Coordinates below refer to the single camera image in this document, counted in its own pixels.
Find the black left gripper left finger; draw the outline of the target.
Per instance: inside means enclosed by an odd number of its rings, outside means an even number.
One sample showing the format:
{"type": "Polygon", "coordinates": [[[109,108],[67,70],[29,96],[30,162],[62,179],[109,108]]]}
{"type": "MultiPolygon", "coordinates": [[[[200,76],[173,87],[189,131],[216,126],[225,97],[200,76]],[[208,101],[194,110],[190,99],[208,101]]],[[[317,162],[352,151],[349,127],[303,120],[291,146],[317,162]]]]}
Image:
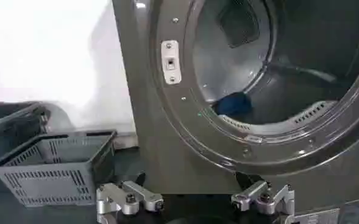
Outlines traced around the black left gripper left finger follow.
{"type": "Polygon", "coordinates": [[[99,224],[163,223],[164,199],[132,180],[104,183],[96,189],[99,224]]]}

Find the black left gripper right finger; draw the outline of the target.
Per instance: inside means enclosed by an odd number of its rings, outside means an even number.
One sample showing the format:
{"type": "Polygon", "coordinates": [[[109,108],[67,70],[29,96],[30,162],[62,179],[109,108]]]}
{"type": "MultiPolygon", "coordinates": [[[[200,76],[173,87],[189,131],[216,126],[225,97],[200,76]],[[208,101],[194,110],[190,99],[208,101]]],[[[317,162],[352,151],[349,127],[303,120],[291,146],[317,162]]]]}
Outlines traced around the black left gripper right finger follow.
{"type": "Polygon", "coordinates": [[[261,176],[235,172],[241,192],[230,196],[231,204],[240,212],[254,208],[261,215],[275,215],[281,212],[287,217],[295,214],[295,191],[290,184],[274,190],[272,184],[261,176]]]}

